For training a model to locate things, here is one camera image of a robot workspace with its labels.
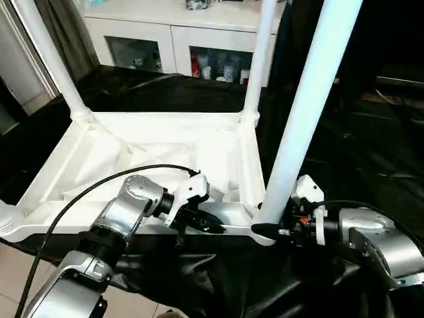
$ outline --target white plastic cart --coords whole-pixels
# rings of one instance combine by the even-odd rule
[[[223,213],[220,216],[224,215],[227,234],[248,235],[260,244],[273,244],[253,234],[250,226],[281,219],[362,0],[324,2],[266,193],[255,124],[276,0],[262,2],[242,113],[92,113],[73,85],[34,2],[13,3],[71,109],[72,124],[17,208],[2,208],[0,237],[17,242],[31,234],[45,233],[61,208],[94,182],[135,166],[167,163],[201,170],[207,176],[214,195],[204,203],[209,205],[205,209]],[[187,178],[165,169],[145,175],[170,191]],[[116,179],[87,195],[68,211],[54,232],[87,230],[117,194],[122,181]],[[174,233],[153,218],[144,220],[138,232]]]

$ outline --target cabinet top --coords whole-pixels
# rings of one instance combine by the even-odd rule
[[[260,22],[262,2],[212,2],[205,10],[189,11],[185,0],[106,0],[101,5],[88,9],[87,18],[113,19],[178,25],[185,27],[215,28],[256,32]],[[286,2],[278,3],[272,34],[276,34]]]

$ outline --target red bottle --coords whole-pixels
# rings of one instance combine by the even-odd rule
[[[194,78],[201,78],[201,70],[199,62],[197,61],[197,54],[191,53],[191,75]]]

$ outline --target white cabinet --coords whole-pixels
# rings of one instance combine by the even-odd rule
[[[103,65],[175,73],[171,26],[85,18]]]
[[[263,86],[285,5],[276,7]],[[84,15],[102,64],[191,76],[193,61],[195,70],[209,66],[211,79],[240,83],[252,62],[260,6],[255,0],[224,1],[188,11],[185,0],[108,0]]]
[[[250,69],[256,44],[256,33],[186,26],[172,26],[171,30],[178,73],[187,76],[192,75],[191,55],[193,53],[197,57],[207,57],[207,63],[211,66],[212,79],[222,76],[222,68],[226,63],[231,64],[233,68],[233,82],[239,82],[242,69]],[[266,72],[262,79],[263,86],[268,83],[275,41],[276,36],[272,34]]]

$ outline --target white tray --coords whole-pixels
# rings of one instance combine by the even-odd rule
[[[129,168],[177,164],[201,170],[213,188],[205,210],[214,205],[227,233],[249,235],[255,207],[265,188],[254,123],[240,123],[238,113],[94,113],[95,123],[73,121],[17,207],[23,224],[0,235],[11,242],[45,233],[53,218],[94,182]],[[139,172],[172,192],[188,178],[179,170]],[[86,195],[58,223],[55,233],[88,229],[105,204],[116,196],[126,176]],[[173,233],[149,218],[139,233]]]

